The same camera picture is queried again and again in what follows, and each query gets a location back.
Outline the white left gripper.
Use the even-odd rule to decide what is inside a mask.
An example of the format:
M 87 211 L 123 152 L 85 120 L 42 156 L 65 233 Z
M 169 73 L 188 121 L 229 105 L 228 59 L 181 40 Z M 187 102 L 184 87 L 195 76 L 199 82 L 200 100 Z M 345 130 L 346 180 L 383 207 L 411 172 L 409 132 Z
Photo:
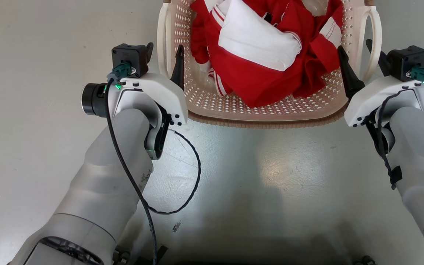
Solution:
M 146 45 L 146 63 L 153 54 L 154 43 Z M 153 127 L 159 126 L 161 110 L 166 111 L 174 124 L 186 124 L 188 109 L 184 95 L 184 46 L 178 45 L 175 66 L 168 79 L 162 74 L 147 73 L 141 78 L 126 77 L 121 86 L 112 85 L 108 93 L 111 118 L 126 109 L 138 109 Z

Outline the beige plastic laundry basket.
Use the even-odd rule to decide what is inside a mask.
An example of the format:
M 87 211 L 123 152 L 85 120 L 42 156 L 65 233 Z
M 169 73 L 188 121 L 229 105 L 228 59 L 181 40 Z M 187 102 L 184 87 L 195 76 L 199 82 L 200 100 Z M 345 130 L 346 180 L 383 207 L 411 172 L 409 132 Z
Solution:
M 158 19 L 160 72 L 171 76 L 178 45 L 184 46 L 184 94 L 189 117 L 197 122 L 238 128 L 301 128 L 340 119 L 348 106 L 340 70 L 323 76 L 325 87 L 308 98 L 287 97 L 276 104 L 250 108 L 236 95 L 217 95 L 213 81 L 202 72 L 190 52 L 194 0 L 163 0 Z M 378 67 L 382 24 L 374 0 L 341 0 L 341 45 L 361 80 L 369 80 Z

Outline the red garment with white stripes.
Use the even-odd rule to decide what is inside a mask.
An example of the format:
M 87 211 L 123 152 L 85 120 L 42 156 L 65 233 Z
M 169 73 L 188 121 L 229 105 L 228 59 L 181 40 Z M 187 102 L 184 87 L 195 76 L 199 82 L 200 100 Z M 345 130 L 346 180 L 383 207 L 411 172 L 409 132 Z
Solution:
M 302 0 L 243 0 L 281 32 L 293 32 L 302 49 L 285 71 L 277 71 L 232 55 L 218 46 L 221 26 L 211 13 L 224 0 L 195 0 L 191 54 L 213 80 L 217 93 L 237 94 L 249 107 L 276 103 L 287 96 L 309 97 L 325 87 L 323 75 L 339 67 L 337 47 L 343 26 L 343 2 L 328 0 L 325 15 L 314 16 Z

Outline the white cloth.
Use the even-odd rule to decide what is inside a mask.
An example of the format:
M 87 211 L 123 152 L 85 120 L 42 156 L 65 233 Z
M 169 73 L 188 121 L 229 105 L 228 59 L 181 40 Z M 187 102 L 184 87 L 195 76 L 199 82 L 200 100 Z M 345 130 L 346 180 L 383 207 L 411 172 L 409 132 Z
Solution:
M 281 32 L 266 22 L 243 0 L 224 0 L 211 10 L 221 26 L 218 46 L 263 67 L 285 71 L 302 49 L 293 32 Z

